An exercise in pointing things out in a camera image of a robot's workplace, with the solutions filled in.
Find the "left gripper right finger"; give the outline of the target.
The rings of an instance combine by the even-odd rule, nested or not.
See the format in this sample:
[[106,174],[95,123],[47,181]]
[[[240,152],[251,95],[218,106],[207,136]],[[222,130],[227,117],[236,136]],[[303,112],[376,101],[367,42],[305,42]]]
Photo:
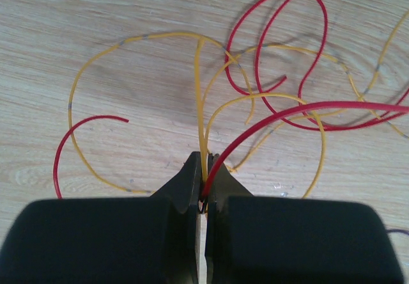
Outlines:
[[376,211],[350,201],[254,196],[225,166],[207,198],[208,283],[403,283]]

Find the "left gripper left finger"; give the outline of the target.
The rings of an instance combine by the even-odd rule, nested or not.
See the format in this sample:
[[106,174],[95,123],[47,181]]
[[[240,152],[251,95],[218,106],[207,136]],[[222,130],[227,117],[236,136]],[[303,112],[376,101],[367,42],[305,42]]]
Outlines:
[[2,283],[197,283],[201,160],[149,197],[38,200],[1,246]]

